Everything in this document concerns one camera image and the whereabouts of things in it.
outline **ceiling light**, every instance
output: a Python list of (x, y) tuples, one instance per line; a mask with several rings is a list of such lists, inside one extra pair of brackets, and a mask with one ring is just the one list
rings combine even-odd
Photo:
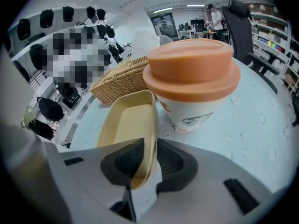
[(163, 11), (167, 11), (167, 10), (172, 10), (172, 7), (161, 9), (161, 10), (158, 10), (158, 11), (154, 11), (154, 13), (159, 13), (159, 12), (163, 12)]
[(204, 7), (205, 5), (187, 5), (187, 7)]

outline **light blue table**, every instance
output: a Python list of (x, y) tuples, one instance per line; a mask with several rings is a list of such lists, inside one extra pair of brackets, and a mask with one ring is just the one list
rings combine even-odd
[[(224, 155), (274, 192), (289, 184), (298, 160), (299, 140), (276, 94), (253, 70), (241, 69), (237, 89), (197, 130), (179, 133), (159, 102), (160, 138)], [(95, 148), (110, 107), (95, 99), (78, 125), (71, 150)]]

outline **cup lid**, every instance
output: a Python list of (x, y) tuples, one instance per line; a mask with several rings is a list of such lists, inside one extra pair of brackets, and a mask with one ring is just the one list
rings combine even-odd
[(161, 80), (191, 84), (216, 80), (228, 74), (232, 47), (210, 39), (171, 42), (147, 55), (153, 75)]
[(224, 98), (237, 88), (241, 78), (240, 68), (234, 61), (229, 65), (228, 73), (219, 79), (182, 84), (157, 78), (148, 64), (143, 70), (143, 79), (148, 89), (161, 97), (183, 102), (208, 102)]

